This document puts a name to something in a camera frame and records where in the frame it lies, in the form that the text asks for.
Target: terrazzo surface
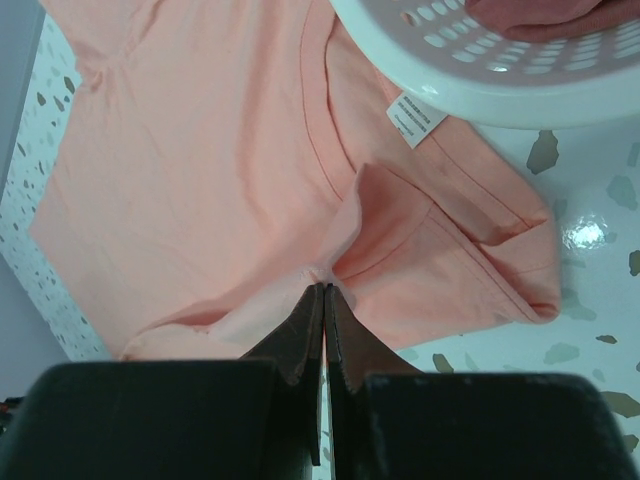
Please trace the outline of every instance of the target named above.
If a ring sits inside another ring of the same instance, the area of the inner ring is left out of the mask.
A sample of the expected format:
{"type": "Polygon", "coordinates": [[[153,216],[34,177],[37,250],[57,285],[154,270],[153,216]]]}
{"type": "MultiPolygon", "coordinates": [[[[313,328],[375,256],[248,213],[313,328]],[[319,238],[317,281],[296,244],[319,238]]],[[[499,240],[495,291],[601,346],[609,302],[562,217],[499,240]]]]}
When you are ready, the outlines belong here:
{"type": "MultiPolygon", "coordinates": [[[[0,203],[0,253],[69,358],[101,360],[109,354],[90,319],[27,231],[80,83],[73,65],[68,43],[47,17],[0,203]]],[[[477,128],[553,208],[563,265],[563,313],[545,326],[511,324],[430,342],[401,355],[426,371],[582,375],[604,392],[640,466],[640,118],[555,132],[477,128]]],[[[328,480],[327,433],[322,441],[324,465],[315,469],[314,478],[328,480]]]]}

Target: peach t-shirt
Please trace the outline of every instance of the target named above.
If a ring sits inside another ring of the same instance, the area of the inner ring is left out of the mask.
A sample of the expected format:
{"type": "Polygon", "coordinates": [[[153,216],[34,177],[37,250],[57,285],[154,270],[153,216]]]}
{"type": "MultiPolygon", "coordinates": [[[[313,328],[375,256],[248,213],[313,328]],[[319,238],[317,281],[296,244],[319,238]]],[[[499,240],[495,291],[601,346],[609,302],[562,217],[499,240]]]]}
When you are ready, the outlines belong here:
{"type": "Polygon", "coordinates": [[[334,282],[392,347],[558,313],[538,195],[411,150],[328,0],[43,0],[84,78],[31,232],[118,357],[238,356],[334,282]]]}

